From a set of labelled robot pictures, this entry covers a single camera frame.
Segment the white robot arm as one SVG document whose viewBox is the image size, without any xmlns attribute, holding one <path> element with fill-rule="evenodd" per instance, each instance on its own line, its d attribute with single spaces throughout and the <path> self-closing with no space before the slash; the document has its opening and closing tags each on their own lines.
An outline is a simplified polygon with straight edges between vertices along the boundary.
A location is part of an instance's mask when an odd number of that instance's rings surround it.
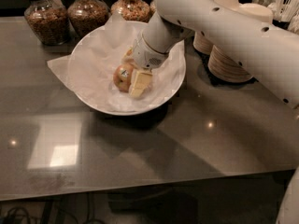
<svg viewBox="0 0 299 224">
<path fill-rule="evenodd" d="M 156 11 L 136 37 L 138 67 L 158 68 L 189 32 L 203 35 L 260 84 L 251 97 L 217 93 L 211 107 L 220 126 L 209 155 L 236 168 L 253 161 L 287 166 L 298 161 L 298 126 L 263 106 L 270 92 L 291 109 L 299 106 L 299 36 L 226 8 L 214 0 L 154 0 Z"/>
</svg>

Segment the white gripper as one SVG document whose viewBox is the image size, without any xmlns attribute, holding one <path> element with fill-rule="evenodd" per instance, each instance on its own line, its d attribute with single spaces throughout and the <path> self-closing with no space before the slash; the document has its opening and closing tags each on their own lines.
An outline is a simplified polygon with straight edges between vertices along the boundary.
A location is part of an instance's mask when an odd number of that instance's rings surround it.
<svg viewBox="0 0 299 224">
<path fill-rule="evenodd" d="M 121 61 L 123 63 L 133 63 L 140 68 L 134 69 L 129 84 L 129 95 L 133 98 L 140 97 L 148 88 L 152 81 L 152 73 L 146 69 L 159 68 L 168 58 L 167 54 L 160 53 L 151 48 L 142 33 L 139 33 L 133 43 L 133 47 L 129 48 Z"/>
</svg>

